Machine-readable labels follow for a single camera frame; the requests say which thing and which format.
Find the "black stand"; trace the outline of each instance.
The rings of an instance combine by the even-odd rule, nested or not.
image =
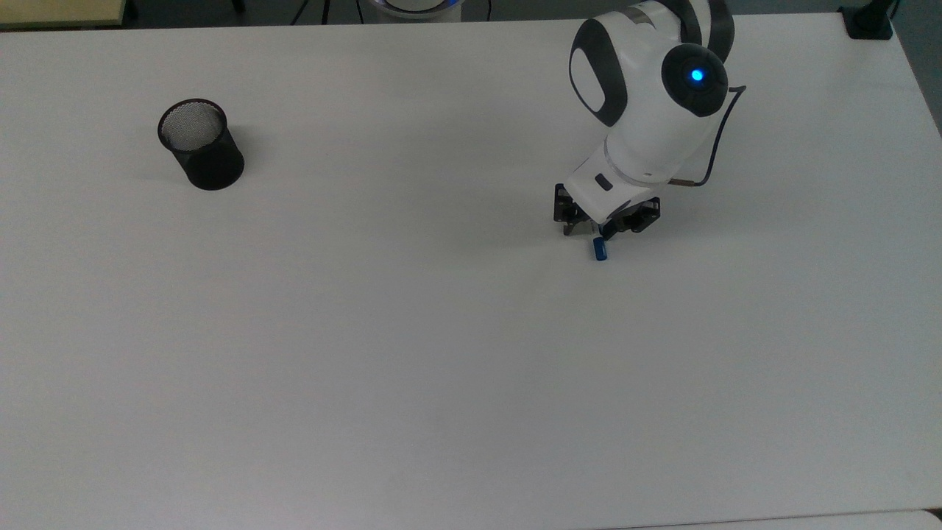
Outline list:
[[[862,8],[840,8],[844,15],[844,26],[851,39],[865,41],[888,41],[893,36],[893,26],[886,12],[894,0],[873,0]]]

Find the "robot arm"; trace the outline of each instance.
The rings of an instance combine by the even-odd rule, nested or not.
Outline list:
[[[583,23],[570,79],[611,129],[557,186],[564,233],[591,220],[608,239],[659,216],[657,193],[719,129],[734,31],[723,0],[652,0]]]

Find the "black cable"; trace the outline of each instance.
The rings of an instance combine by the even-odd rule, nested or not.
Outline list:
[[[729,91],[734,92],[736,95],[733,96],[733,101],[729,102],[729,107],[726,108],[726,113],[723,115],[723,120],[720,122],[720,128],[716,131],[716,139],[713,141],[713,152],[709,155],[709,165],[706,166],[706,174],[704,175],[703,180],[700,182],[693,182],[692,180],[672,178],[668,184],[699,188],[700,186],[706,184],[709,180],[710,174],[713,173],[713,161],[716,159],[716,150],[720,147],[720,137],[723,135],[723,128],[726,127],[726,120],[729,119],[729,114],[733,111],[736,101],[739,99],[742,93],[746,91],[746,87],[732,87],[729,89]]]
[[[311,1],[311,0],[304,0],[304,3],[302,3],[302,4],[300,5],[300,9],[298,9],[298,13],[295,14],[295,18],[293,18],[293,19],[291,20],[291,24],[290,24],[290,25],[294,25],[294,24],[298,21],[298,19],[300,18],[300,15],[304,12],[304,8],[307,7],[307,3],[310,2],[310,1]]]

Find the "wooden surface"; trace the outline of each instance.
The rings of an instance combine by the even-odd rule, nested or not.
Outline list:
[[[0,29],[119,25],[126,0],[0,0]]]
[[[563,530],[942,505],[942,140],[737,17],[703,188],[551,221],[581,21],[0,34],[0,527]],[[225,109],[246,172],[157,139]]]

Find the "mesh pencil cup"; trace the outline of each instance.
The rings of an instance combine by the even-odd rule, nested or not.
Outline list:
[[[201,190],[226,188],[245,169],[225,113],[209,100],[187,99],[168,108],[157,125],[157,136]]]

